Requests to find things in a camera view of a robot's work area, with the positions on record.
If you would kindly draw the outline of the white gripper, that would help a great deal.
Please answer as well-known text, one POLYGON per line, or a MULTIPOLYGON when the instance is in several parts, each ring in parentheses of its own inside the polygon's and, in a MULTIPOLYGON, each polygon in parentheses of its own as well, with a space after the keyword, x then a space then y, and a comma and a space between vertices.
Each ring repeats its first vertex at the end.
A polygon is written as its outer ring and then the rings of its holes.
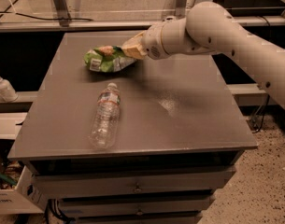
POLYGON ((143 60, 147 55, 153 60, 166 59, 169 54, 163 45, 163 28, 165 22, 152 25, 145 32, 131 37, 121 47, 127 57, 143 60))

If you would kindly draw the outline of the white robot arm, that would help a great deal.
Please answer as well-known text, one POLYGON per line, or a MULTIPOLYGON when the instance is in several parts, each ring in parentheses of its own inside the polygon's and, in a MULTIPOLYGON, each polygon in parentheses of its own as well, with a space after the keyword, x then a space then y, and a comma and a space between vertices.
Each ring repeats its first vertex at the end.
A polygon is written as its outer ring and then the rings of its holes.
POLYGON ((245 30, 224 7, 202 2, 185 18, 162 21, 121 45, 128 57, 224 54, 285 110, 285 49, 245 30))

